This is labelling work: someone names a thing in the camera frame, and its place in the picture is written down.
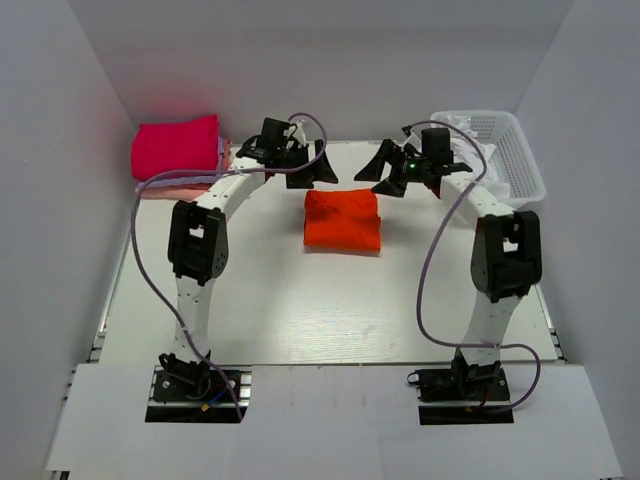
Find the orange t-shirt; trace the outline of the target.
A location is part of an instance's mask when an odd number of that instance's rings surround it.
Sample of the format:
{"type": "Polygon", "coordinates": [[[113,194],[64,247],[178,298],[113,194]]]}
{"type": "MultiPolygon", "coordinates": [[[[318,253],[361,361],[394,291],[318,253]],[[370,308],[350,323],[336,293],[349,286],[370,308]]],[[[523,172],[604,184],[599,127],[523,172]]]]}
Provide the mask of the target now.
{"type": "Polygon", "coordinates": [[[381,250],[378,200],[370,190],[310,190],[304,209],[305,247],[357,253],[381,250]]]}

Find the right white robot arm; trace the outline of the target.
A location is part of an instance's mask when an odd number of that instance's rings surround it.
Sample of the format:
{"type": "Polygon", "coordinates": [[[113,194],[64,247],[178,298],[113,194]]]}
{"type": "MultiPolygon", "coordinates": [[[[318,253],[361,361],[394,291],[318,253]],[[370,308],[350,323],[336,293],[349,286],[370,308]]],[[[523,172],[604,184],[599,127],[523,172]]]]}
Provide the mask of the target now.
{"type": "Polygon", "coordinates": [[[453,390],[472,399],[496,375],[511,317],[541,280],[540,220],[498,200],[469,165],[456,161],[443,123],[431,123],[420,136],[419,147],[383,140],[355,178],[371,182],[373,193],[395,198],[409,184],[421,184],[448,205],[448,218],[460,214],[473,228],[470,274],[477,294],[467,332],[453,346],[451,374],[453,390]]]}

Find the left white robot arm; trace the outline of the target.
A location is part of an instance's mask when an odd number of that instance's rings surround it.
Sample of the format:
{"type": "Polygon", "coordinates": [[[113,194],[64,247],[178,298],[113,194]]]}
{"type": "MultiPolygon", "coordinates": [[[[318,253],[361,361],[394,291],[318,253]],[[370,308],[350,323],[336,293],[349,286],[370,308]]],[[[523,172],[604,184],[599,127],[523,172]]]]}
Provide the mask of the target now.
{"type": "Polygon", "coordinates": [[[229,221],[278,173],[285,176],[288,189],[310,189],[316,182],[336,184],[326,146],[325,131],[311,141],[302,121],[266,118],[261,132],[241,145],[228,169],[204,194],[175,204],[168,259],[176,279],[179,318],[171,350],[160,356],[160,364],[177,376],[177,387],[188,398],[202,398],[211,387],[206,370],[211,355],[210,305],[216,280],[229,260],[229,221]]]}

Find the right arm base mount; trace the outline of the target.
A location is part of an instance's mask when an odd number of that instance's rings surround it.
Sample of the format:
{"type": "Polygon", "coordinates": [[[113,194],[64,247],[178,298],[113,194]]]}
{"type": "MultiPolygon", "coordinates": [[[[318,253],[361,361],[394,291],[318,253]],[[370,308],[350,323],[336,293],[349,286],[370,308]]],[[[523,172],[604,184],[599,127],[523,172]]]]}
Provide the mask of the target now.
{"type": "Polygon", "coordinates": [[[421,426],[513,424],[511,396],[503,369],[497,379],[481,381],[463,391],[450,368],[414,370],[406,377],[416,389],[421,426]]]}

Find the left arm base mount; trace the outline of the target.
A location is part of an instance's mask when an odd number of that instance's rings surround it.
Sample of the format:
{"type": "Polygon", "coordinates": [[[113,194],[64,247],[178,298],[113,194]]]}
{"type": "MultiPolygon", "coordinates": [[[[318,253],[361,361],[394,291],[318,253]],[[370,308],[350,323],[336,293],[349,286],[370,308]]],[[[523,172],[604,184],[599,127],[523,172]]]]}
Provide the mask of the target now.
{"type": "Polygon", "coordinates": [[[199,386],[193,386],[156,366],[149,390],[145,422],[151,424],[238,424],[241,422],[230,390],[244,416],[249,407],[252,372],[226,368],[225,383],[212,370],[199,386]]]}

